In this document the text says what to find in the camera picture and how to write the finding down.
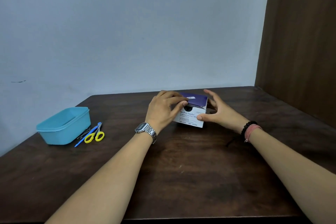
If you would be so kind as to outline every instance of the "silver watch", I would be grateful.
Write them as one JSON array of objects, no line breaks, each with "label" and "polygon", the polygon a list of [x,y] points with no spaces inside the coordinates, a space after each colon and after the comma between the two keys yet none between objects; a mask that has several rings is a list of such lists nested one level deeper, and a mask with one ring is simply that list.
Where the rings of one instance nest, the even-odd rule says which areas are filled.
[{"label": "silver watch", "polygon": [[136,129],[135,129],[136,133],[141,133],[141,132],[147,132],[150,134],[150,136],[153,138],[153,143],[155,143],[156,141],[156,132],[155,130],[146,122],[141,123]]}]

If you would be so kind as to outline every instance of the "finger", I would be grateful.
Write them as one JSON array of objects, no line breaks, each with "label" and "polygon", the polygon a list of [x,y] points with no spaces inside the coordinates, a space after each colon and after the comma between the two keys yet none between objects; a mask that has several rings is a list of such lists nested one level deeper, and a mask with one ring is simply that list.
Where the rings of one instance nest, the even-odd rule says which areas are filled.
[{"label": "finger", "polygon": [[181,101],[179,102],[174,109],[170,112],[170,115],[175,118],[176,115],[182,110],[183,107],[185,107],[188,104],[187,101]]},{"label": "finger", "polygon": [[212,99],[208,98],[208,105],[207,108],[217,110],[217,103]]},{"label": "finger", "polygon": [[169,105],[173,105],[173,104],[177,104],[178,102],[181,101],[188,101],[188,98],[185,97],[172,97],[172,98],[168,98],[167,101],[169,103]]},{"label": "finger", "polygon": [[167,91],[166,90],[161,90],[158,94],[157,97],[162,96],[163,94],[165,94]]},{"label": "finger", "polygon": [[198,120],[201,120],[201,121],[210,121],[210,122],[216,122],[216,115],[215,114],[205,114],[205,113],[202,113],[202,114],[199,114],[197,115],[196,117]]},{"label": "finger", "polygon": [[182,97],[182,95],[176,91],[166,91],[163,95],[163,98],[171,98],[171,97]]},{"label": "finger", "polygon": [[216,102],[220,102],[220,101],[222,101],[222,99],[219,97],[219,95],[217,95],[217,94],[214,93],[213,91],[204,89],[204,92],[207,93],[207,94],[209,94],[210,96],[212,96],[213,99],[214,99]]}]

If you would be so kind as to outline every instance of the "dark brown table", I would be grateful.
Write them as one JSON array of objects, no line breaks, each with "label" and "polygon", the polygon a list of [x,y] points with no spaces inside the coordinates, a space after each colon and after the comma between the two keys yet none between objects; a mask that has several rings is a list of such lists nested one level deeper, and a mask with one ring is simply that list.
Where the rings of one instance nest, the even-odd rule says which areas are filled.
[{"label": "dark brown table", "polygon": [[[217,88],[230,106],[305,157],[336,173],[336,129],[256,87]],[[202,90],[184,90],[202,93]],[[35,134],[0,159],[0,223],[44,222],[133,136],[156,93],[91,96],[101,142],[51,146]],[[172,122],[150,147],[125,219],[303,216],[248,143],[217,124]]]}]

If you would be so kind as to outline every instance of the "cardboard box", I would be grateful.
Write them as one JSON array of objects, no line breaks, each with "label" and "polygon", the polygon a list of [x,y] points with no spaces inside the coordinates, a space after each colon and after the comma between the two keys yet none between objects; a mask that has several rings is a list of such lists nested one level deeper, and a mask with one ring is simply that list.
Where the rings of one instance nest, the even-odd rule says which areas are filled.
[{"label": "cardboard box", "polygon": [[189,99],[188,104],[179,112],[174,121],[199,128],[203,128],[203,121],[196,117],[207,110],[208,97],[191,93],[180,92],[180,94]]}]

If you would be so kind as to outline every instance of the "blue plastic container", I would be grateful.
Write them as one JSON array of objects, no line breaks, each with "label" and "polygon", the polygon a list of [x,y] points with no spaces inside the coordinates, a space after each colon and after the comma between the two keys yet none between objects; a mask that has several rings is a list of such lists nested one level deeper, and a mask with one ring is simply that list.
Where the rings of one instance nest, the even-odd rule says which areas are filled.
[{"label": "blue plastic container", "polygon": [[70,107],[36,126],[47,144],[64,145],[75,140],[91,125],[87,107]]}]

